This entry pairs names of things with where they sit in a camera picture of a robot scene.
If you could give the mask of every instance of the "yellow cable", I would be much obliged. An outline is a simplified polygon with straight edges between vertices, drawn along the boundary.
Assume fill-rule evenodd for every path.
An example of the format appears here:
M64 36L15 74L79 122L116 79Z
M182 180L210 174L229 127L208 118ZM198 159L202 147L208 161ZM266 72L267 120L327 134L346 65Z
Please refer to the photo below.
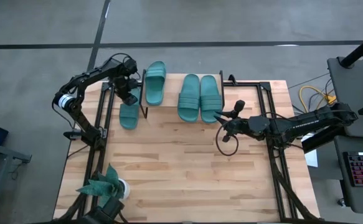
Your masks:
M307 106L305 105L305 103L304 103L304 101L303 101L303 98L301 97L301 91L302 91L302 90L304 90L305 88L310 88L310 89L312 89L312 90L316 91L317 93L321 94L321 95L323 96L323 98L324 98L324 97L326 97L326 95L325 95L324 93L322 93L319 89L317 89L317 88L315 88L315 87L313 87L313 86L302 86L302 87L300 88L300 90L299 90L299 99L300 99L301 104L302 104L302 105L303 105L303 107L304 107L305 112L306 112L306 113L308 113Z
M328 101L328 104L331 104L331 103L335 102L336 97L335 96L324 95L324 97L318 103L316 110L318 110L320 104L324 101L324 99L326 99Z

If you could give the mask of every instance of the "desk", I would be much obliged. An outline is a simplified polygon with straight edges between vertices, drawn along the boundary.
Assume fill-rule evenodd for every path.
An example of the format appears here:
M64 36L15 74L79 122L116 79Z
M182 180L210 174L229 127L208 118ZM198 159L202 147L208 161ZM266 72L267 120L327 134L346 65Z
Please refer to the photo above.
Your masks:
M276 112L294 116L286 82L270 83ZM86 90L83 112L91 123L100 89L101 83L96 83ZM237 100L244 100L245 109L240 116L260 114L256 89L224 87L224 95L224 110L231 110ZM175 95L170 97L177 101ZM238 153L225 157L214 144L219 124L205 124L201 120L185 123L178 117L177 108L157 106L149 107L147 119L140 112L135 130L125 130L119 124L120 104L121 100L115 98L103 170L110 163L130 184L131 193L122 212L130 222L278 221L265 141L240 136ZM69 153L82 146L82 142L72 142ZM229 142L222 147L233 151L235 144ZM67 161L55 218L77 197L75 190L82 186L87 157L88 149ZM303 151L289 148L286 160L294 191L310 212L319 216ZM285 194L283 201L288 213Z
M363 108L363 61L358 60L351 69L340 66L338 59L328 59L336 98L341 103L347 103L350 109L357 113L358 120L345 127L346 135L363 137L363 115L358 110Z
M363 213L363 187L353 187L351 185L350 175L347 172L343 158L343 152L363 152L363 138L336 136L334 142L344 179L342 189L344 189L343 194L347 196L344 198L346 205L357 213Z

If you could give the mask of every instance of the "white pot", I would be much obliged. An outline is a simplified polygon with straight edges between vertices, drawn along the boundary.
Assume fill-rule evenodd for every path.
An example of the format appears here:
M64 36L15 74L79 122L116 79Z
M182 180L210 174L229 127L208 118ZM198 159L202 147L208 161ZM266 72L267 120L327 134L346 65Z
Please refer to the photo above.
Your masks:
M130 185L123 179L119 178L119 181L121 184L123 184L124 190L125 190L125 195L123 196L123 198L119 199L119 201L124 202L130 194Z

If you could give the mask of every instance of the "potted plant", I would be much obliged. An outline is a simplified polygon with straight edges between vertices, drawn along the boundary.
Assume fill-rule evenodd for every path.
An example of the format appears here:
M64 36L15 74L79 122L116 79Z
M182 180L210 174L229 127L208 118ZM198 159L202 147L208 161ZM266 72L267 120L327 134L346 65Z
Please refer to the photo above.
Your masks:
M119 179L117 171L109 164L106 175L98 173L98 180L88 180L90 183L76 190L77 192L98 196L98 205L103 207L109 198L116 197L121 201L127 199L130 194L129 184L123 180Z

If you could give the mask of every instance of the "green leaf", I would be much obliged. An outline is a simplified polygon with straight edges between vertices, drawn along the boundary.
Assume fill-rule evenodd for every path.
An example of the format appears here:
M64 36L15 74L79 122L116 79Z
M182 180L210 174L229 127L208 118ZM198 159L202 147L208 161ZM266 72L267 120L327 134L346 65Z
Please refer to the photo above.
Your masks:
M88 182L100 195L111 195L114 188L113 184L104 181L88 180Z
M106 177L104 175L102 175L102 173L100 173L100 172L98 172L98 180L107 182Z
M98 198L98 205L103 208L105 206L105 204L109 201L109 198L111 198L111 196L102 196Z
M116 188L119 187L119 176L117 171L109 164L106 170L106 181L113 184Z
M80 192L80 193L83 193L83 194L87 194L87 195L93 195L93 196L101 196L102 195L102 191L100 191L99 189L96 189L92 185L86 185L86 186L82 187L81 189L77 189L76 191Z

